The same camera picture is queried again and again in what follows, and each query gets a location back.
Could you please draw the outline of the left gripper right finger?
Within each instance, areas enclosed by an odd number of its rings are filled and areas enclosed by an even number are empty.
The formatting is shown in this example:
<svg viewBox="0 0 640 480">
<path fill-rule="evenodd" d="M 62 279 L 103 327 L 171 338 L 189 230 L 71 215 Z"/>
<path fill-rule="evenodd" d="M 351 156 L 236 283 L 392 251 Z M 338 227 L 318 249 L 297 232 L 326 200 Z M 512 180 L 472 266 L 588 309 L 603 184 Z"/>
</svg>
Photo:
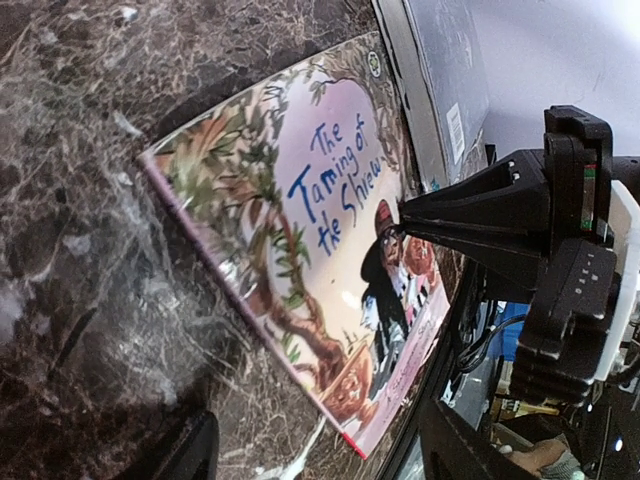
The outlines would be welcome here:
<svg viewBox="0 0 640 480">
<path fill-rule="evenodd" d="M 440 400 L 428 399 L 421 407 L 419 431 L 426 479 L 536 479 Z"/>
</svg>

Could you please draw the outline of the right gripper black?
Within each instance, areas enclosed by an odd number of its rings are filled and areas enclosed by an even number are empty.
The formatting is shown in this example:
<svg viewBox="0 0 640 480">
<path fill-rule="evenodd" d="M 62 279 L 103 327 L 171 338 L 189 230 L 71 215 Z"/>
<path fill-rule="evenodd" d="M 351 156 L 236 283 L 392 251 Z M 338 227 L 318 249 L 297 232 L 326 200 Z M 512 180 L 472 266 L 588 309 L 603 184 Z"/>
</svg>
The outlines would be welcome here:
<svg viewBox="0 0 640 480">
<path fill-rule="evenodd" d="M 489 298 L 532 300 L 511 394 L 581 405 L 595 382 L 639 376 L 639 355 L 621 348 L 639 319 L 639 159 L 614 156 L 609 124 L 575 106 L 544 123 L 544 156 L 517 150 L 407 200 L 400 223 L 483 266 Z"/>
</svg>

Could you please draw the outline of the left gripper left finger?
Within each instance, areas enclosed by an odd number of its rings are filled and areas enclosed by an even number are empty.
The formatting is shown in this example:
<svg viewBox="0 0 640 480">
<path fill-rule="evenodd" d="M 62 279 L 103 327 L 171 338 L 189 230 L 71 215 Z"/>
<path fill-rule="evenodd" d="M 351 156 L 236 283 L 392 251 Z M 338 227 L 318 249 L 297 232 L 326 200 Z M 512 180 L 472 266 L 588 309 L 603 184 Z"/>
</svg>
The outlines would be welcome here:
<svg viewBox="0 0 640 480">
<path fill-rule="evenodd" d="M 161 456 L 152 479 L 210 479 L 217 476 L 220 433 L 215 414 L 203 410 L 190 418 L 177 442 Z"/>
</svg>

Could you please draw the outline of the Taming of the Shrew book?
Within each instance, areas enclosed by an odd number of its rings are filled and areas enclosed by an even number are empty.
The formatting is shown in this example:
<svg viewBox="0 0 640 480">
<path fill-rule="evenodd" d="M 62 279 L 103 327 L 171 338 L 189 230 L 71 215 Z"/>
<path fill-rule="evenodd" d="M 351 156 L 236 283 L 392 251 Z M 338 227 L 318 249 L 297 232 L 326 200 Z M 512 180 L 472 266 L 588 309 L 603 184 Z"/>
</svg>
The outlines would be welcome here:
<svg viewBox="0 0 640 480">
<path fill-rule="evenodd" d="M 381 36 L 286 68 L 140 157 L 244 318 L 362 457 L 450 304 L 404 233 L 413 152 Z"/>
</svg>

